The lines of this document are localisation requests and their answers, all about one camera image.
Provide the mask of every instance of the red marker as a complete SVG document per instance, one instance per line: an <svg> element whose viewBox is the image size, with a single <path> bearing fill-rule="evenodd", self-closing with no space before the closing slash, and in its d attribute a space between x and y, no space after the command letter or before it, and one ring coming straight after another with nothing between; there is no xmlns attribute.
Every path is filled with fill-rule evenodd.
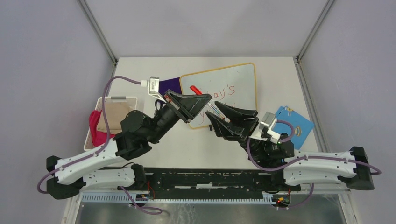
<svg viewBox="0 0 396 224"><path fill-rule="evenodd" d="M202 95L202 92L194 85L190 86L190 89L197 95ZM213 104L211 104L210 102L208 102L208 105L210 108L212 108L212 110L219 115L223 120L226 119L223 114L219 111L219 109L217 109L216 106L214 106Z"/></svg>
<svg viewBox="0 0 396 224"><path fill-rule="evenodd" d="M191 89L195 94L197 94L197 95L202 95L201 91L199 91L199 89L198 89L196 86L192 85L192 86L190 86L190 89Z"/></svg>

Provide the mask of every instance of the beige cloth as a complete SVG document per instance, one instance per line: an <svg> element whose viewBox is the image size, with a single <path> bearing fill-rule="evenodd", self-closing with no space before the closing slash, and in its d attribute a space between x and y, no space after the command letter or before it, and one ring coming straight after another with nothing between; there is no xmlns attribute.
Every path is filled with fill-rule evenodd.
<svg viewBox="0 0 396 224"><path fill-rule="evenodd" d="M126 115L132 111L132 108L126 102L116 102L116 103L106 103L105 102L105 110L106 110L106 118L109 123L110 133L118 134L122 132L121 130L121 121L125 119ZM100 132L107 132L105 119L103 118L103 111L100 114L99 123L96 126L96 130Z"/></svg>

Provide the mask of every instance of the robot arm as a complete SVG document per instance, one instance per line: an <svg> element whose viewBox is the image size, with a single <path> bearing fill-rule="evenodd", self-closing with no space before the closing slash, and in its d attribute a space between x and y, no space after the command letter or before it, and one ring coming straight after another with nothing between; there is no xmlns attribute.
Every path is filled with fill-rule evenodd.
<svg viewBox="0 0 396 224"><path fill-rule="evenodd" d="M370 168L348 162L368 163L362 147L353 147L343 153L301 152L294 150L287 134L272 130L277 123L274 114L267 112L259 120L255 110L234 108L218 101L215 105L230 119L230 122L226 122L206 112L216 136L237 141L248 152L248 159L258 168L278 176L274 178L274 184L296 186L303 183L343 182L351 189L374 189Z"/></svg>
<svg viewBox="0 0 396 224"><path fill-rule="evenodd" d="M155 89L157 82L158 80L150 79L150 95L155 92L150 88L153 86ZM47 180L47 192L55 199L64 199L77 195L82 189L128 187L133 184L142 186L146 182L145 173L143 166L138 164L121 169L99 169L147 153L152 148L149 143L158 143L180 119L189 123L212 97L209 94L180 95L168 90L164 97L156 94L156 98L165 104L156 110L153 118L138 110L131 111L121 121L122 132L115 135L100 153L96 154L101 146L93 149L95 153L85 152L66 159L48 157L47 170L57 171L52 174L53 178Z"/></svg>

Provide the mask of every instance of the blue card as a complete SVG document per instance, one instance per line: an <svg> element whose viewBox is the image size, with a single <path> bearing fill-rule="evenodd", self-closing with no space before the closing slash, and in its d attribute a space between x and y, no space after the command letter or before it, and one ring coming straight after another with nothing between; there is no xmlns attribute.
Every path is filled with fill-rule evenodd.
<svg viewBox="0 0 396 224"><path fill-rule="evenodd" d="M291 142L293 142L295 149L300 149L314 124L288 106L281 106L276 112L275 117L278 120L285 120L293 125L295 134ZM280 134L291 134L289 126L284 124L276 124L273 131Z"/></svg>

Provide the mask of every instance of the white bracket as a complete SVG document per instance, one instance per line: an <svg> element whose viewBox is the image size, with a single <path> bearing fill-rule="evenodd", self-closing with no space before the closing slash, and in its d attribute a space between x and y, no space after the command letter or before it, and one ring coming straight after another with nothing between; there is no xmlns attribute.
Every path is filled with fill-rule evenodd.
<svg viewBox="0 0 396 224"><path fill-rule="evenodd" d="M134 183L134 171L130 168L101 169L83 176L86 185L81 190L129 187Z"/></svg>
<svg viewBox="0 0 396 224"><path fill-rule="evenodd" d="M69 162L78 160L84 156L91 155L95 151L98 151L102 146L98 146L90 151L81 153L79 155L67 158L67 159L59 159L55 168L59 168L62 165L65 165ZM121 156L116 156L117 152L117 144L115 141L109 141L106 148L99 153L97 156L92 156L82 162L75 163L69 167L64 168L63 170L59 170L55 173L55 177L58 177L58 183L60 184L72 184L82 176L87 173L93 172L94 170L103 168L105 166L111 165L117 162L126 162L124 158Z"/></svg>
<svg viewBox="0 0 396 224"><path fill-rule="evenodd" d="M355 159L349 151L342 153L312 153L294 150L294 155L295 157L285 159L285 162L290 162L303 156L307 156L308 159L293 163L283 170L283 178L286 180L285 183L290 186L296 186L303 183L342 184L342 181L338 179L338 176L352 178L356 175L356 173L354 173L356 164L344 162L345 159ZM340 158L340 160L310 159L309 157L313 155L337 157Z"/></svg>

